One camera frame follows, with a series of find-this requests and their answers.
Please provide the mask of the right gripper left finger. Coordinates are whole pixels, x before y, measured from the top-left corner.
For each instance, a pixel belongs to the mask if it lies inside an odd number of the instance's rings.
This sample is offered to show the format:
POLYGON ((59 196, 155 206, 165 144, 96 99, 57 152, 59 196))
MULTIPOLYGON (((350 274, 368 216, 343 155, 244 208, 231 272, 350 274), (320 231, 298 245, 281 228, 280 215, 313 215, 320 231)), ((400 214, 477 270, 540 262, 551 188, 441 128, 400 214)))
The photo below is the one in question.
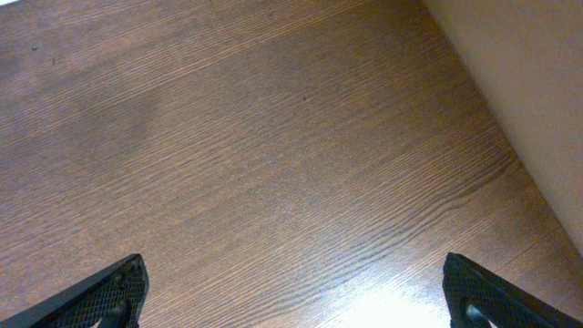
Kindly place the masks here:
POLYGON ((148 287, 148 273, 142 256, 131 254, 3 320, 1 325, 20 328, 138 328, 148 287))

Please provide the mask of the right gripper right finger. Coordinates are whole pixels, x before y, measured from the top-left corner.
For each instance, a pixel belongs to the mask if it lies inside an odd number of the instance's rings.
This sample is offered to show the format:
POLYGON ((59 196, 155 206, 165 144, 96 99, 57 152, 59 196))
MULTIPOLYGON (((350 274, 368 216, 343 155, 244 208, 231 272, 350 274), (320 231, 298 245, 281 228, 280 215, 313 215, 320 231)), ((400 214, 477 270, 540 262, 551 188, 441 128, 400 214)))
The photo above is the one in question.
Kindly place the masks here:
POLYGON ((449 252, 442 287, 454 328, 582 328, 582 322, 540 301, 466 256, 449 252))

